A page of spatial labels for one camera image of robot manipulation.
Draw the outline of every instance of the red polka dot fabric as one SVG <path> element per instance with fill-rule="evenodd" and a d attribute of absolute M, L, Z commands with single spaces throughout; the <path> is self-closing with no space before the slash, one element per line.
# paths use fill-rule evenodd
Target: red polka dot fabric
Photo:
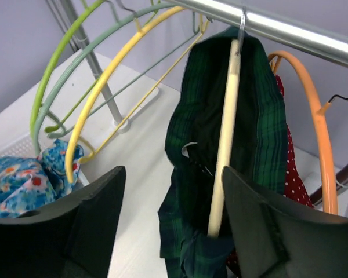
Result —
<path fill-rule="evenodd" d="M 278 88 L 283 97 L 285 97 L 285 90 L 282 85 L 281 78 L 276 75 L 276 81 Z M 297 201 L 298 203 L 304 204 L 305 206 L 312 207 L 312 202 L 309 198 L 307 190 L 303 185 L 303 181 L 300 179 L 298 171 L 295 164 L 295 153 L 294 145 L 290 133 L 290 129 L 287 126 L 287 137 L 288 137 L 288 156 L 287 156 L 287 166 L 285 175 L 285 194 L 284 196 Z M 229 269 L 239 278 L 241 278 L 241 271 L 238 266 L 238 259 L 236 251 L 233 251 L 227 258 L 227 266 Z"/>

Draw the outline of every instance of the white table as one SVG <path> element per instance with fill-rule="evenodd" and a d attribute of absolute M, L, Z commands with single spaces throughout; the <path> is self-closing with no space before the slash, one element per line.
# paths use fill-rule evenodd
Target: white table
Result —
<path fill-rule="evenodd" d="M 56 68 L 48 88 L 53 87 L 76 55 Z M 102 69 L 111 61 L 99 54 L 97 58 Z M 116 92 L 138 74 L 128 67 L 119 66 L 109 81 L 111 91 Z M 52 111 L 62 118 L 93 81 L 88 64 L 83 62 L 62 88 Z M 143 76 L 121 93 L 116 98 L 121 113 L 126 115 L 153 84 L 153 79 Z M 0 113 L 0 148 L 29 132 L 30 112 L 37 87 L 35 85 Z M 164 260 L 160 259 L 159 254 L 157 211 L 170 186 L 172 165 L 166 158 L 164 143 L 170 117 L 179 101 L 179 93 L 165 85 L 160 85 L 159 90 L 160 97 L 132 121 L 129 131 L 117 135 L 96 159 L 82 166 L 90 182 L 115 166 L 126 167 L 125 196 L 109 277 L 167 277 Z M 100 96 L 96 105 L 102 101 L 103 97 Z M 66 121 L 67 127 L 75 123 L 84 103 Z M 112 116 L 105 106 L 88 119 L 82 135 L 96 147 L 113 130 L 111 122 Z M 46 144 L 50 142 L 43 132 L 41 141 Z"/>

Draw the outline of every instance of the dark green garment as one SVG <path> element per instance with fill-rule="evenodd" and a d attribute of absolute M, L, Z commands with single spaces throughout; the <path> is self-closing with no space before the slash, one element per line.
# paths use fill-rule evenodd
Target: dark green garment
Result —
<path fill-rule="evenodd" d="M 165 151 L 174 165 L 171 187 L 158 212 L 161 257 L 169 278 L 224 278 L 225 261 L 234 248 L 227 212 L 218 239 L 206 237 L 213 174 L 218 152 L 231 27 L 190 52 L 180 101 L 166 135 Z M 284 100 L 262 44 L 246 34 L 235 135 L 230 166 L 256 183 L 284 192 L 287 161 Z M 182 155 L 188 148 L 190 158 Z M 206 167 L 210 174 L 204 174 Z"/>

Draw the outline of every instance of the blue floral fabric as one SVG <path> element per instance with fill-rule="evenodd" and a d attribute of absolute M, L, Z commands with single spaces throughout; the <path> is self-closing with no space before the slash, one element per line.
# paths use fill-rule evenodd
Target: blue floral fabric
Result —
<path fill-rule="evenodd" d="M 38 158 L 0 158 L 0 218 L 18 217 L 74 190 L 75 182 L 68 182 L 64 169 L 67 145 L 57 139 Z M 77 160 L 83 155 L 78 145 L 73 163 L 75 181 L 80 168 Z"/>

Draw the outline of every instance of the gray wall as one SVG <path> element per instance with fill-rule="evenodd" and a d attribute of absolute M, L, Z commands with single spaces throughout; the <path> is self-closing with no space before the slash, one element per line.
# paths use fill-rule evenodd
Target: gray wall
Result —
<path fill-rule="evenodd" d="M 82 5 L 79 2 L 74 1 L 80 12 L 82 11 Z M 149 5 L 148 0 L 123 0 L 123 2 L 125 6 L 136 10 Z M 348 0 L 244 0 L 243 2 L 246 5 L 266 9 L 270 12 L 348 36 Z M 123 17 L 129 14 L 129 12 L 119 9 L 119 14 Z M 114 24 L 114 20 L 109 8 L 106 6 L 95 11 L 95 15 L 87 19 L 84 27 L 90 38 L 94 39 L 102 30 L 105 30 L 112 24 Z M 212 35 L 225 28 L 226 26 L 219 22 L 211 24 L 207 35 Z M 133 24 L 124 27 L 101 44 L 97 48 L 97 51 L 113 58 L 134 33 L 135 26 Z M 123 64 L 134 70 L 143 71 L 190 35 L 191 13 L 185 11 L 173 16 L 155 28 L 153 32 L 148 34 L 128 54 Z M 299 58 L 313 78 L 323 103 L 333 94 L 348 96 L 348 69 L 268 41 L 267 39 L 261 39 L 261 41 L 267 53 L 284 49 Z M 179 53 L 180 50 L 159 64 L 147 75 L 158 79 L 176 60 Z M 185 64 L 186 59 L 168 75 L 164 83 L 179 90 Z M 293 69 L 287 63 L 281 64 L 279 74 L 286 90 L 287 118 L 295 145 L 317 155 L 316 135 L 302 86 Z M 348 103 L 340 100 L 335 101 L 332 108 L 327 112 L 327 122 L 331 135 L 335 164 L 342 167 L 348 163 Z"/>
<path fill-rule="evenodd" d="M 62 36 L 44 0 L 0 0 L 0 112 L 39 82 Z"/>
<path fill-rule="evenodd" d="M 123 0 L 123 2 L 125 6 L 138 10 L 149 5 L 150 1 Z M 326 0 L 244 0 L 243 2 L 246 5 L 257 6 L 348 35 L 348 0 L 334 2 Z M 80 1 L 74 1 L 74 3 L 80 12 L 82 10 Z M 118 11 L 120 17 L 128 14 L 121 9 Z M 114 24 L 114 20 L 108 5 L 104 4 L 86 20 L 84 27 L 93 40 L 112 24 Z M 207 36 L 219 32 L 225 27 L 222 23 L 213 23 L 209 26 Z M 131 24 L 116 32 L 101 44 L 97 51 L 113 58 L 134 33 L 135 27 Z M 128 54 L 123 64 L 134 70 L 143 71 L 190 35 L 191 13 L 185 11 L 163 22 L 148 34 Z M 61 37 L 62 33 L 47 9 L 45 1 L 0 1 L 0 110 L 41 78 L 46 63 Z M 339 93 L 348 96 L 347 69 L 266 39 L 261 40 L 267 53 L 285 49 L 303 62 L 316 83 L 322 102 L 326 102 L 333 94 Z M 158 79 L 176 60 L 179 53 L 180 51 L 163 61 L 148 76 Z M 169 74 L 164 83 L 179 90 L 185 63 L 186 59 Z M 302 86 L 287 63 L 281 65 L 279 74 L 285 85 L 288 124 L 295 145 L 317 154 L 316 136 Z M 348 103 L 335 101 L 327 112 L 327 121 L 335 164 L 339 167 L 344 166 L 348 163 Z"/>

